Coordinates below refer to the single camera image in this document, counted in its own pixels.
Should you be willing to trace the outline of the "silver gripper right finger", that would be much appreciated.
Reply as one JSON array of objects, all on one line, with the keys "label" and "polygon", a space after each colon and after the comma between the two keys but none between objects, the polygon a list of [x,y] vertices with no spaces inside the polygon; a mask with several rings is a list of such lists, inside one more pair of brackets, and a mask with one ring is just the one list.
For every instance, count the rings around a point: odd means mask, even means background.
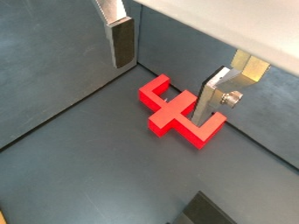
[{"label": "silver gripper right finger", "polygon": [[234,108],[243,94],[239,92],[257,84],[270,68],[270,64],[250,53],[237,50],[231,68],[222,66],[202,83],[191,121],[202,126],[221,105]]}]

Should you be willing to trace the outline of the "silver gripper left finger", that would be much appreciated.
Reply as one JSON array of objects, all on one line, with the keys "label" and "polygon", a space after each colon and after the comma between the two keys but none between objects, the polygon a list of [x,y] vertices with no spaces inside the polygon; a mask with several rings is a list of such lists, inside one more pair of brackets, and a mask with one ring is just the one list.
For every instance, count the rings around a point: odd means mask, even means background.
[{"label": "silver gripper left finger", "polygon": [[113,62],[117,68],[135,58],[135,20],[127,15],[123,0],[93,0],[106,25]]}]

